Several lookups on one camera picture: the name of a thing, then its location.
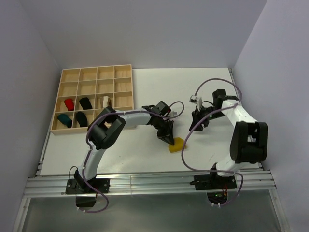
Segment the yellow cartoon sock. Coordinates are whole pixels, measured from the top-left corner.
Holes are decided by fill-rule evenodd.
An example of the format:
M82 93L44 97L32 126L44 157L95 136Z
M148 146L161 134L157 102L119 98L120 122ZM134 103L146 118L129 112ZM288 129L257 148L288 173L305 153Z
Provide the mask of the yellow cartoon sock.
M184 139L176 137L174 138L174 145L169 145L169 152L170 153L179 152L183 148L187 149L187 145L184 144Z

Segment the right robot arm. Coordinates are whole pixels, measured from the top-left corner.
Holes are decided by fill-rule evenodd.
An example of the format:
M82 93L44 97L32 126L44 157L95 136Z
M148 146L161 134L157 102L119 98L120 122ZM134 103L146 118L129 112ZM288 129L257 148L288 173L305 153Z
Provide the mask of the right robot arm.
M227 117L233 126L229 154L212 167L217 172L209 176L213 188L220 188L226 181L247 164L262 162L267 157L268 125L254 119L240 104L237 96L227 95L224 89L213 92L213 103L204 107L201 97L192 95L190 102L196 105L191 113L190 131L202 131L213 119Z

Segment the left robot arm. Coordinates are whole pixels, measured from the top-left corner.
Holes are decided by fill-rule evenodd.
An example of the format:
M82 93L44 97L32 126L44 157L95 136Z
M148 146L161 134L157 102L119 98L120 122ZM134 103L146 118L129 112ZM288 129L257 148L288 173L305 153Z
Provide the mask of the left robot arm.
M142 106L137 110L116 111L106 107L89 125L86 143L88 153L82 165L75 171L77 188L89 193L94 187L98 165L105 151L118 139L122 130L138 125L151 125L157 129L157 137L163 142L174 145L173 121L167 116L171 109L163 101L157 105Z

